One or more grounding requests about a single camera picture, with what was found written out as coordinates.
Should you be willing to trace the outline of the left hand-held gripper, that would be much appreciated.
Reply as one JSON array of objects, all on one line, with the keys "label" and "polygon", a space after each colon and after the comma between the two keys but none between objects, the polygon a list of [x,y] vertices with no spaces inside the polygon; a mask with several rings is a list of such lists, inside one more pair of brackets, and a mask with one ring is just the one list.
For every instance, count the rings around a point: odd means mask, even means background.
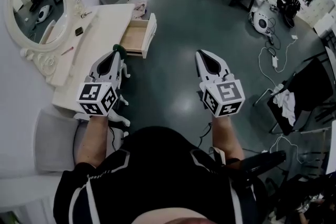
[{"label": "left hand-held gripper", "polygon": [[100,57],[91,67],[92,80],[80,84],[76,102],[87,115],[108,115],[117,101],[121,76],[120,53],[111,51]]}]

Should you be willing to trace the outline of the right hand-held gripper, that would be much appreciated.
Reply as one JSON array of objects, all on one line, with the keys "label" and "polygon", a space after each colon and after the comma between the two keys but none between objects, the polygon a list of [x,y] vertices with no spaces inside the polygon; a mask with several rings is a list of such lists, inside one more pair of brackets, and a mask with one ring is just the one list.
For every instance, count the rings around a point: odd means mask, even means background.
[{"label": "right hand-held gripper", "polygon": [[215,118],[237,114],[245,101],[240,80],[230,73],[224,59],[216,54],[197,50],[196,68],[199,77],[222,77],[200,83],[202,101]]}]

